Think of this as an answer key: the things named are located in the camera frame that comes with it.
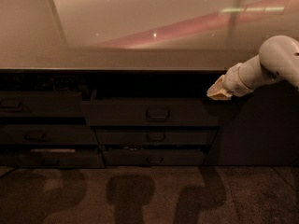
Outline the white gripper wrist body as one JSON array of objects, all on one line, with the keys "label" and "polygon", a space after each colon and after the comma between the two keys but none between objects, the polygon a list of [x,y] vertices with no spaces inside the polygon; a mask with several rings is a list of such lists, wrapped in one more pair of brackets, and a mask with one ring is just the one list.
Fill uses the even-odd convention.
[{"label": "white gripper wrist body", "polygon": [[224,75],[223,88],[236,97],[243,97],[253,92],[244,84],[239,75],[241,63],[231,67]]}]

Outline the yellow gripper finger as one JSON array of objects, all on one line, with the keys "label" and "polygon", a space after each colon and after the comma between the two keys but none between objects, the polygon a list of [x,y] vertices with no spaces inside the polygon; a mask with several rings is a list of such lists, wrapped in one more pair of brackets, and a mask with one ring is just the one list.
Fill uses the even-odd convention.
[{"label": "yellow gripper finger", "polygon": [[220,76],[207,90],[206,96],[214,101],[229,101],[232,94],[223,88],[224,75]]}]

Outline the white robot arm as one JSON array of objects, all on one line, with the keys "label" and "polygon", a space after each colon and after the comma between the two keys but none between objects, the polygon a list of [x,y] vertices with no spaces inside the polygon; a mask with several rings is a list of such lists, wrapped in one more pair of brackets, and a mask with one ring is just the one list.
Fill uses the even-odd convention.
[{"label": "white robot arm", "polygon": [[287,81],[299,88],[299,42],[276,35],[264,41],[253,58],[228,69],[207,90],[206,96],[216,101],[243,97],[257,88]]}]

